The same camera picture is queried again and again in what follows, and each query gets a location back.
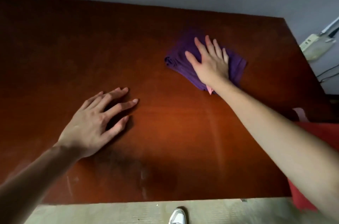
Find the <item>brown tabletop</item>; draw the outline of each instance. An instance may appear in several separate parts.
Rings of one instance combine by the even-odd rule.
[[[84,100],[129,87],[128,130],[78,162],[45,203],[289,196],[286,177],[217,95],[166,67],[186,28],[248,61],[246,92],[292,119],[332,119],[282,18],[79,0],[0,0],[0,181],[53,145]]]

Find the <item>white shoe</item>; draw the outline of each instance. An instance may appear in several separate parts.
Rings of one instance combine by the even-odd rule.
[[[169,219],[168,224],[186,224],[185,212],[180,208],[176,208]]]

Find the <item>purple cloth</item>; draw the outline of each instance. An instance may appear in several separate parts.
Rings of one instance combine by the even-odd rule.
[[[196,30],[190,30],[178,40],[176,46],[174,46],[165,57],[166,65],[179,72],[181,75],[186,77],[193,85],[195,85],[200,90],[207,90],[206,85],[203,84],[195,73],[192,65],[186,59],[185,51],[191,52],[198,62],[201,63],[201,54],[194,44],[194,38],[197,37],[201,43],[206,46],[205,36],[201,32]],[[246,60],[244,60],[240,55],[237,55],[235,52],[226,49],[228,59],[228,75],[230,81],[239,86],[239,82],[246,66]]]

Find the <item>floor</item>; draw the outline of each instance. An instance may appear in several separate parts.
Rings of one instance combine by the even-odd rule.
[[[40,205],[26,224],[168,223],[172,211],[183,206],[190,224],[336,223],[321,213],[300,212],[290,198]]]

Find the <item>red cloth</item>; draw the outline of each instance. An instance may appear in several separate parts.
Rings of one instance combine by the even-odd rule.
[[[334,149],[339,151],[339,124],[331,123],[310,123],[310,122],[296,122],[297,125],[305,129],[307,132],[319,137],[321,140],[328,143]],[[299,190],[289,180],[292,199],[295,206],[300,209],[317,210],[306,197],[299,192]]]

